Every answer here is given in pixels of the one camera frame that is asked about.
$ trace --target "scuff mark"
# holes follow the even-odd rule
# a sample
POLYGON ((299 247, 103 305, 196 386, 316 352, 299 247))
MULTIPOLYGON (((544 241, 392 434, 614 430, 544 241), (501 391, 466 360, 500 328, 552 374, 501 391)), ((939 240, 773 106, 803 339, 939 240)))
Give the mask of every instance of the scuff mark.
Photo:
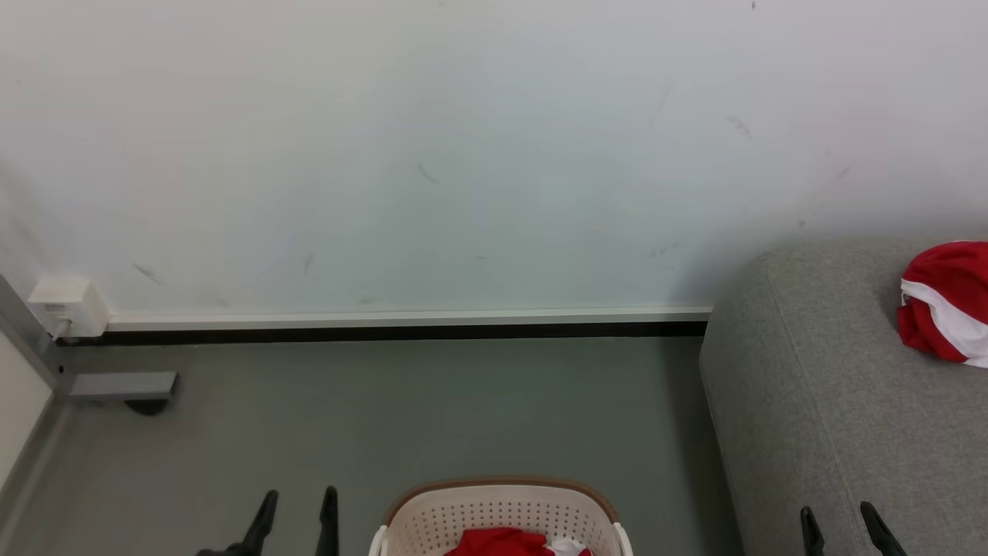
POLYGON ((662 96, 659 97, 659 105, 655 107, 655 113, 652 118, 648 121, 648 125, 645 126, 646 130, 651 130, 655 123, 659 121, 659 115, 662 114, 662 107, 666 105, 666 101, 669 100, 669 95, 676 90, 676 81, 672 79, 666 80, 662 87, 662 96))
POLYGON ((835 177, 833 180, 831 180, 831 183, 833 183, 835 181, 841 181, 842 179, 848 177, 848 172, 850 172, 850 171, 851 171, 851 166, 848 166, 847 168, 844 168, 843 170, 841 170, 841 173, 837 174, 837 177, 835 177))
POLYGON ((751 135, 751 130, 749 130, 748 126, 745 125, 745 123, 742 122, 741 119, 738 118, 737 116, 734 116, 733 114, 728 116, 727 122, 729 122, 731 127, 737 130, 737 132, 741 134, 745 139, 755 140, 755 137, 751 135))
POLYGON ((155 284, 157 284, 159 286, 164 286, 165 285, 164 281, 162 281, 161 278, 158 278, 158 275, 155 274, 154 271, 151 270, 150 268, 141 266, 141 265, 139 265, 139 264, 137 264, 135 262, 132 262, 130 264, 130 266, 134 267, 134 269, 137 272, 140 272, 141 274, 143 274, 144 275, 144 278, 147 278, 148 280, 154 282, 155 284))
POLYGON ((438 179, 434 178, 432 176, 432 174, 430 174, 426 170, 425 166, 422 165, 422 162, 419 162, 419 173, 422 174, 422 177, 426 178, 426 181, 428 181, 429 183, 431 183, 433 185, 440 185, 440 184, 443 183, 443 182, 439 181, 438 179))

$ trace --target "gray floor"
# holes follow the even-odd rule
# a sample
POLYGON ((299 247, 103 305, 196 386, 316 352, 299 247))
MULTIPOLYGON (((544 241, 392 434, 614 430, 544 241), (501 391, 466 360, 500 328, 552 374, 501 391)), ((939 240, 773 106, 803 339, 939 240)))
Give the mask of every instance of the gray floor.
POLYGON ((74 348, 77 370, 182 373, 141 417, 81 408, 14 538, 18 556, 193 555, 281 491, 267 556, 311 554, 326 485, 363 556, 422 482, 568 477, 615 505, 639 555, 740 555, 697 338, 74 348))

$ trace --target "laundry basket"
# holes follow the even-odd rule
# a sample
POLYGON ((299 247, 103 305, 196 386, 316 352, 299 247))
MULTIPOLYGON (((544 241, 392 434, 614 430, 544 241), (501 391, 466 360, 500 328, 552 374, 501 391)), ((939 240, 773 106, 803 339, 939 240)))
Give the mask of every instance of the laundry basket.
POLYGON ((391 509, 370 556, 442 556, 467 529, 516 527, 551 542, 571 538, 595 556, 632 556, 618 514, 576 481, 496 477, 423 485, 391 509))

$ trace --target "couch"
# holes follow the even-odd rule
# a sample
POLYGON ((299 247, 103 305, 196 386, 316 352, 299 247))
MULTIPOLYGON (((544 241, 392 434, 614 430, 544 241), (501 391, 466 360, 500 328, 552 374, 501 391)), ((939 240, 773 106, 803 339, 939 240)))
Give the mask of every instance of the couch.
POLYGON ((988 554, 988 369, 902 344, 899 279, 936 239, 758 258, 711 315, 701 373, 748 556, 874 556, 872 502, 910 556, 988 554))

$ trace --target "white electrical socket box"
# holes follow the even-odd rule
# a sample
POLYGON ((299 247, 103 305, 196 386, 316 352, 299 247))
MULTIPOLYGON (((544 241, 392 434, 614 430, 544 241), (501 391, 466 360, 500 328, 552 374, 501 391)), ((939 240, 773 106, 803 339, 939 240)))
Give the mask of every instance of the white electrical socket box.
POLYGON ((96 337, 107 329, 110 319, 96 288, 84 278, 41 280, 28 305, 52 335, 96 337), (68 328, 65 321, 71 321, 68 328))

